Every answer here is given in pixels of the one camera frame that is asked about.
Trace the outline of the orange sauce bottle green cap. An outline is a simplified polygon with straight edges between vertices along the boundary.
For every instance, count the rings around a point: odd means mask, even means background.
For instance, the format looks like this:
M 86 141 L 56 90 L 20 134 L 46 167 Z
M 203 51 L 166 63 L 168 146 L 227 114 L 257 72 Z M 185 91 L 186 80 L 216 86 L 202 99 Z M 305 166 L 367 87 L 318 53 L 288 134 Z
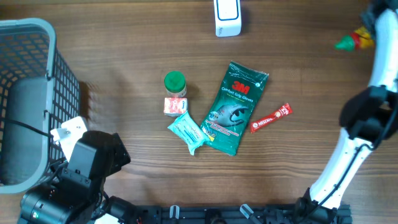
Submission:
M 349 35 L 345 35 L 335 44 L 335 49 L 352 52 L 354 50 L 368 49 L 375 46 L 375 41 L 372 39 L 370 32 L 362 26 L 356 29 Z

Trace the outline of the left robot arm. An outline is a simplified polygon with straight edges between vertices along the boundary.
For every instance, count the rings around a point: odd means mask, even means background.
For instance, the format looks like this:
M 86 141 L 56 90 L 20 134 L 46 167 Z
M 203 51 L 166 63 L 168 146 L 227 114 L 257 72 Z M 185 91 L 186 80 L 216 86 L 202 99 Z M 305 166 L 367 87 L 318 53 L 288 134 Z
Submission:
M 85 132 L 68 164 L 24 194 L 18 223 L 140 223 L 135 205 L 104 191 L 106 178 L 130 161 L 118 134 Z

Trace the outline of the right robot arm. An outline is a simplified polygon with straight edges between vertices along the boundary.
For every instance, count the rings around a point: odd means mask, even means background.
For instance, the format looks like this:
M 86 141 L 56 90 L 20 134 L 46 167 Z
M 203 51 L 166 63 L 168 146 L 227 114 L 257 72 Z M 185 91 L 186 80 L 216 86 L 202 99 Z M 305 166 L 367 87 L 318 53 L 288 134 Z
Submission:
M 295 207 L 293 223 L 342 223 L 349 183 L 368 155 L 397 131 L 397 1 L 373 1 L 361 15 L 376 42 L 368 87 L 340 114 L 340 136 L 328 164 Z

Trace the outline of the red coffee sachet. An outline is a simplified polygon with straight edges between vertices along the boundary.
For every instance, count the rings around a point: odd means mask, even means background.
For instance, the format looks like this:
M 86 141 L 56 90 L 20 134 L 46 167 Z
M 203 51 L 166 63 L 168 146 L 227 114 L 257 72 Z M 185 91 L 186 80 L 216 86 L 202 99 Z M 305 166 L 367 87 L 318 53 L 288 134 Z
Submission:
M 290 105 L 288 103 L 286 103 L 286 104 L 282 105 L 279 109 L 274 111 L 273 113 L 271 113 L 257 121 L 253 121 L 250 124 L 250 132 L 255 133 L 259 129 L 267 126 L 268 124 L 271 124 L 271 123 L 277 121 L 278 119 L 281 119 L 282 117 L 287 116 L 292 113 L 293 113 L 292 108 L 290 107 Z

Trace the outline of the green lid white jar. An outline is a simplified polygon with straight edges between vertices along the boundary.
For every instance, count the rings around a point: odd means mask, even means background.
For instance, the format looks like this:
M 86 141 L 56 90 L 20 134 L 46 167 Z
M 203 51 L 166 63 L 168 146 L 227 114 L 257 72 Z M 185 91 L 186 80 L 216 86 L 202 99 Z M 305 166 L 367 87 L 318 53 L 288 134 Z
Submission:
M 182 72 L 172 71 L 164 78 L 165 89 L 170 97 L 183 98 L 187 92 L 187 83 Z

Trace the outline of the green 3M gloves packet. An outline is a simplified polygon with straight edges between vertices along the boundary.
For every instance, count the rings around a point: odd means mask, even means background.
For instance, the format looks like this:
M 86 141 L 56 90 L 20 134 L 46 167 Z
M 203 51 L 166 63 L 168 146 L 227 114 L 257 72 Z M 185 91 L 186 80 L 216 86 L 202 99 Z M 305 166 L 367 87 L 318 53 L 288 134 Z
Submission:
M 231 62 L 215 100 L 201 123 L 206 145 L 230 156 L 239 143 L 252 112 L 261 99 L 269 74 Z

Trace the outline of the orange Kleenex tissue pack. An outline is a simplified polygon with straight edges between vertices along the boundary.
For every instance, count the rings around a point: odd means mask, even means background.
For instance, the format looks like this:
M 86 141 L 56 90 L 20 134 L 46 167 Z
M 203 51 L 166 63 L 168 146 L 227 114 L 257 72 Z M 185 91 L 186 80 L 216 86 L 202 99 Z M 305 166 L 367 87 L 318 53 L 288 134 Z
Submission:
M 177 117 L 188 111 L 188 100 L 186 98 L 164 98 L 164 114 Z

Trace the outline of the mint toilet tissue packet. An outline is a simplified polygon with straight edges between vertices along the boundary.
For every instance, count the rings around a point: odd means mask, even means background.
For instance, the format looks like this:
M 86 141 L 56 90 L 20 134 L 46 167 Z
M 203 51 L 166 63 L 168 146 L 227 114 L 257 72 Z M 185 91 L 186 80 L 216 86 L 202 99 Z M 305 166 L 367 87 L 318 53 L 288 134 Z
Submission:
M 187 144 L 188 150 L 192 156 L 195 155 L 195 150 L 197 148 L 210 140 L 196 122 L 194 122 L 188 111 L 176 118 L 176 120 L 168 126 L 168 129 Z

